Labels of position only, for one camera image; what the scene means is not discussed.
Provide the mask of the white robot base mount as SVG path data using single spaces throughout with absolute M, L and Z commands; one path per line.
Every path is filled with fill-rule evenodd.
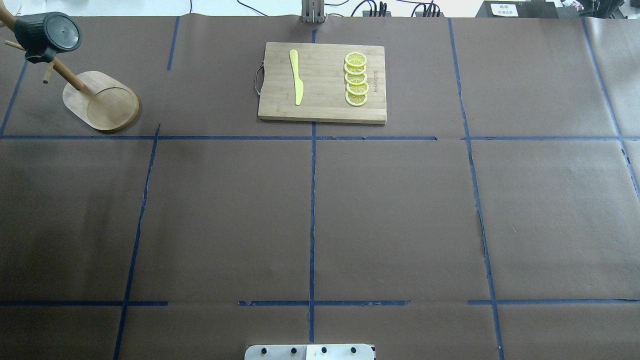
M 245 360 L 375 360 L 375 347 L 364 343 L 255 344 Z

